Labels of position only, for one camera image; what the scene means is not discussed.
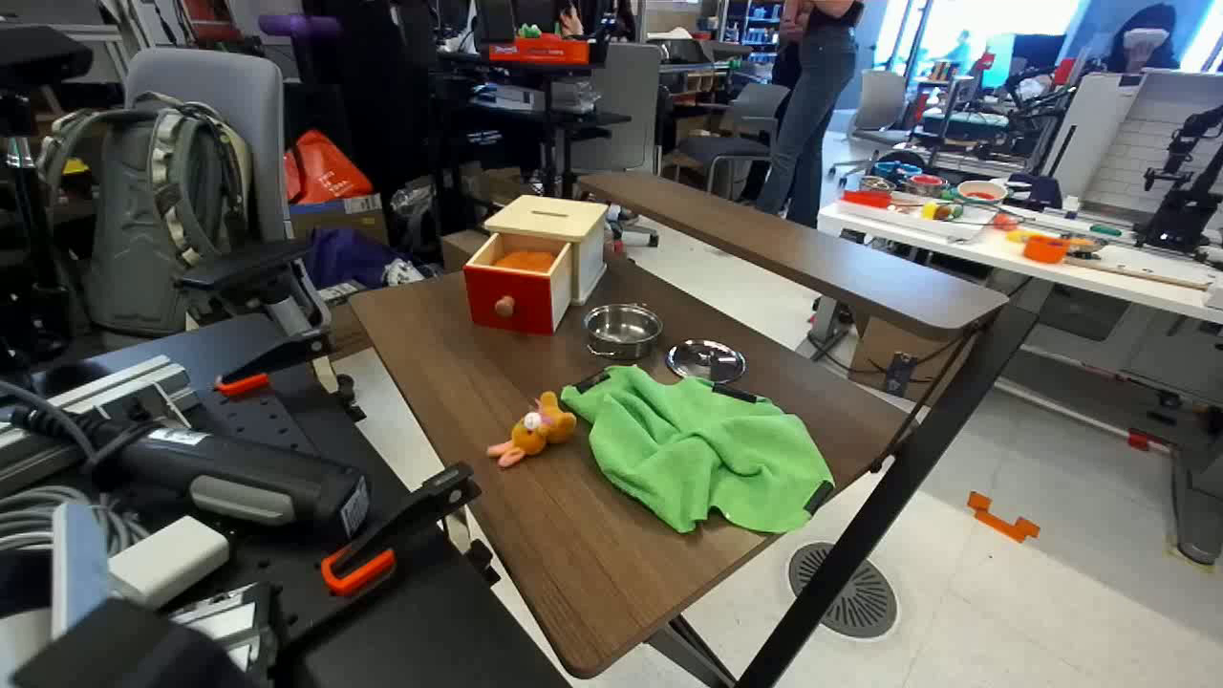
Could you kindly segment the black background robot arm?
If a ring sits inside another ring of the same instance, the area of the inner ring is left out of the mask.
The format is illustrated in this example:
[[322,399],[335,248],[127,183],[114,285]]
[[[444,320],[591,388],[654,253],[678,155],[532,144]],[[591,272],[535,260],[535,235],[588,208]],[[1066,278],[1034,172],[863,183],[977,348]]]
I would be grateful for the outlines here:
[[1159,211],[1138,225],[1142,244],[1197,253],[1202,225],[1219,211],[1216,181],[1223,175],[1223,151],[1200,169],[1183,172],[1193,151],[1223,125],[1223,104],[1210,113],[1197,113],[1179,121],[1179,132],[1164,144],[1164,162],[1142,172],[1142,186],[1159,181],[1169,183]]

